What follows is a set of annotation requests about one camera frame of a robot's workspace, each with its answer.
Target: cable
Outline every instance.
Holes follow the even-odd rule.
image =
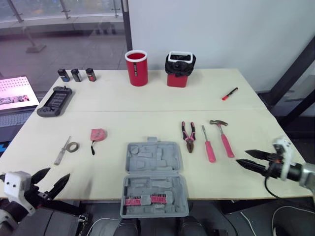
[[[256,233],[255,233],[255,231],[254,231],[254,229],[252,228],[252,224],[251,224],[250,220],[249,220],[241,211],[240,211],[240,214],[247,220],[247,222],[248,222],[248,224],[250,225],[250,228],[251,228],[251,230],[252,230],[252,234],[253,234],[254,236],[257,236]]]
[[[47,231],[47,229],[48,229],[48,225],[49,225],[49,223],[50,223],[51,217],[53,216],[54,212],[55,212],[55,211],[53,211],[53,212],[50,214],[50,216],[49,216],[47,225],[46,225],[45,230],[44,230],[44,233],[43,233],[44,236],[46,235],[46,231]]]
[[[296,210],[301,210],[301,211],[305,211],[305,212],[309,212],[309,213],[312,213],[312,214],[315,214],[314,211],[310,211],[310,210],[304,210],[304,209],[300,209],[300,208],[297,208],[297,207],[294,207],[294,206],[282,206],[278,209],[276,209],[272,215],[272,220],[271,220],[271,232],[273,233],[273,230],[274,230],[274,218],[275,218],[275,215],[277,213],[278,210],[282,209],[282,208],[286,208],[286,207],[289,207],[289,208],[293,208],[293,209],[296,209]]]
[[[276,166],[276,162],[273,162],[273,163],[270,165],[270,167],[268,168],[268,171],[267,171],[267,173],[266,173],[266,175],[265,175],[264,185],[265,185],[265,189],[267,190],[267,192],[268,192],[270,195],[272,195],[273,197],[275,197],[276,199],[282,200],[282,201],[284,201],[284,202],[286,202],[286,203],[299,206],[300,208],[310,209],[310,207],[307,206],[307,205],[299,204],[299,203],[290,201],[290,200],[288,200],[288,199],[281,198],[281,197],[277,196],[276,194],[274,194],[273,192],[271,192],[271,191],[269,190],[269,188],[268,188],[268,186],[267,186],[267,180],[268,180],[268,178],[270,177],[270,175],[271,175],[271,173],[272,173],[272,171],[273,171],[273,169],[274,169],[275,166]]]
[[[98,221],[100,221],[100,220],[120,220],[120,218],[118,218],[118,219],[112,219],[112,218],[100,218],[100,219],[96,220],[96,221],[92,224],[92,226],[90,227],[90,229],[89,229],[89,231],[88,231],[87,236],[89,236],[89,234],[90,234],[90,232],[91,232],[91,230],[92,230],[93,226],[94,226],[94,225],[95,225]]]
[[[232,224],[232,222],[223,214],[222,211],[219,210],[219,212],[221,213],[221,215],[223,215],[223,217],[224,217],[224,218],[230,223],[230,225],[233,227],[234,232],[235,232],[235,235],[236,235],[236,236],[239,236],[238,233],[237,233],[237,230],[236,230],[236,228],[234,227],[234,225]]]

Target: gray tool case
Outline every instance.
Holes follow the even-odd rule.
[[[130,143],[120,208],[122,218],[185,217],[189,213],[184,178],[178,174],[182,157],[175,142]],[[156,202],[163,197],[164,203]],[[137,201],[138,206],[126,206]]]

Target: white table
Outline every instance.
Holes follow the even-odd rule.
[[[75,91],[67,111],[266,110],[236,69],[194,70],[185,89],[168,87],[164,70],[149,71],[149,82],[143,87],[132,86],[126,70],[96,70],[97,81],[94,83],[88,80],[84,70],[80,70],[80,74],[83,77],[80,83],[73,79],[63,82],[58,78],[52,86],[69,86]],[[222,97],[235,87],[239,90],[233,97],[222,101]]]
[[[228,100],[232,102],[237,98],[237,93]],[[145,142],[148,136],[157,136],[160,141],[174,141],[179,144],[183,159],[183,170],[180,174],[186,180],[190,199],[271,198],[264,189],[263,177],[242,168],[235,161],[237,158],[247,158],[267,165],[266,161],[255,160],[244,153],[244,150],[274,152],[272,140],[285,135],[266,109],[115,112],[68,110],[71,104],[74,108],[76,99],[83,101],[77,90],[66,112],[56,118],[41,118],[33,113],[0,158],[0,172],[23,170],[33,174],[40,169],[51,167],[50,172],[38,185],[42,191],[50,190],[60,177],[71,174],[65,189],[57,196],[58,199],[119,199],[122,195],[123,178],[127,175],[125,165],[128,143]],[[209,125],[210,119],[221,119],[229,123],[229,126],[223,129],[229,138],[235,158],[226,156],[220,132],[216,126]],[[196,126],[196,141],[192,154],[188,153],[186,143],[182,139],[183,120],[187,122],[188,129],[190,121],[194,121]],[[210,163],[207,159],[201,125],[206,126],[208,138],[217,157],[216,163]],[[103,128],[108,132],[104,141],[94,145],[95,156],[91,154],[92,128]],[[80,144],[80,148],[74,153],[66,152],[61,164],[53,166],[69,135],[72,136],[72,141]],[[295,148],[293,160],[304,163]],[[270,189],[281,197],[311,196],[308,190],[290,180],[283,182],[270,179],[268,184]],[[1,183],[0,197],[4,196]]]

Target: tool case lid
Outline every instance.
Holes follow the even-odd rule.
[[[182,169],[182,156],[176,142],[158,142],[148,137],[146,143],[127,146],[126,171],[130,174],[171,173]]]

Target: laptop screen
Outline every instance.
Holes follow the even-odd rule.
[[[0,111],[37,106],[38,99],[26,76],[0,79]]]

